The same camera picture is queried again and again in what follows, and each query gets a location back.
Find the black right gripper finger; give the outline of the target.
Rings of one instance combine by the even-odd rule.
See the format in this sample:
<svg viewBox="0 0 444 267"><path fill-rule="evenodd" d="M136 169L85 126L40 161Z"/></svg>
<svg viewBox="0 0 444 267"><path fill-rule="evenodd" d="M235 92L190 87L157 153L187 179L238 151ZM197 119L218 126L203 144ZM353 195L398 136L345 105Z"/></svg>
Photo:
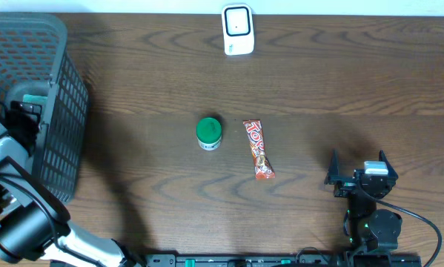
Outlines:
<svg viewBox="0 0 444 267"><path fill-rule="evenodd" d="M379 161L385 163L385 166L386 166L386 168L388 170L388 176L389 177L393 177L393 178L397 178L398 177L397 172L394 170L394 168L391 166L391 164L387 160L387 157L386 157L385 152L383 150L380 150L380 152L379 152Z"/></svg>
<svg viewBox="0 0 444 267"><path fill-rule="evenodd" d="M339 176L338 156L335 149L332 150L331 161L328 167L327 181L336 182Z"/></svg>

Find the red Top chocolate bar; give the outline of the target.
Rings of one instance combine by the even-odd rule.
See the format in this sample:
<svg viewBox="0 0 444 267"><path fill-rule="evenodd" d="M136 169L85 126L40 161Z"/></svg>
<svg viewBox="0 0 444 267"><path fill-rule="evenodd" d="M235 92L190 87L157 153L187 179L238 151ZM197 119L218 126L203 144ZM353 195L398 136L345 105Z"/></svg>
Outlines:
<svg viewBox="0 0 444 267"><path fill-rule="evenodd" d="M265 139L262 123L258 119L245 120L243 125L248 136L251 154L254 160L256 179L273 179L276 174L265 153Z"/></svg>

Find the green lid white jar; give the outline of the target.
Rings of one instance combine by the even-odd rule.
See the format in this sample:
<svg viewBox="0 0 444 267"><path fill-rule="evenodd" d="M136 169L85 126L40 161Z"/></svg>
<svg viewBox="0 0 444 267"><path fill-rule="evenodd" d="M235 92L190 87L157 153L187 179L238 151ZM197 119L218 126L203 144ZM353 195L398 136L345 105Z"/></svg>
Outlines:
<svg viewBox="0 0 444 267"><path fill-rule="evenodd" d="M200 119L196 126L196 138L199 146L206 151L217 149L222 140L222 126L213 117Z"/></svg>

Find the light blue snack packet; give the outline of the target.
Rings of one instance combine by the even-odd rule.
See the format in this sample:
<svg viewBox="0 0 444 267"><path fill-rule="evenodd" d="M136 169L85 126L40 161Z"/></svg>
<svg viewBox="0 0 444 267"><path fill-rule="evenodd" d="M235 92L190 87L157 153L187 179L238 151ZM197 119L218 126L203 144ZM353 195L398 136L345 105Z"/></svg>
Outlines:
<svg viewBox="0 0 444 267"><path fill-rule="evenodd" d="M26 103L33 104L33 105L45 106L47 104L47 97L25 94L25 95L23 95L23 101Z"/></svg>

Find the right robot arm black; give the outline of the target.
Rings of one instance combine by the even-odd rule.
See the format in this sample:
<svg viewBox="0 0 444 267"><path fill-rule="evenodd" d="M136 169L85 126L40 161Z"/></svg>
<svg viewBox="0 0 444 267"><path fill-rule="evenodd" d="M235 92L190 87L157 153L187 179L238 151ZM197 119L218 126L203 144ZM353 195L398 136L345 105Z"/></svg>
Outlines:
<svg viewBox="0 0 444 267"><path fill-rule="evenodd" d="M339 172L337 152L332 153L324 183L334 186L334 196L348 200L346 234L362 253L390 252L398 247L402 217L377 203L396 185L397 172L383 151L377 161L365 161L352 175Z"/></svg>

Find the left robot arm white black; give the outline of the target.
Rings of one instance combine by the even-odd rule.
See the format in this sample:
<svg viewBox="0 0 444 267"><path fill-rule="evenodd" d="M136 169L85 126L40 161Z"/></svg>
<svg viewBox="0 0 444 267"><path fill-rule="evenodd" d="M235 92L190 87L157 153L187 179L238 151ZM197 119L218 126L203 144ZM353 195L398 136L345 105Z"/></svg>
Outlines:
<svg viewBox="0 0 444 267"><path fill-rule="evenodd" d="M37 113L0 112L0 258L48 260L52 266L145 266L117 241L72 223L62 202L27 170L37 119Z"/></svg>

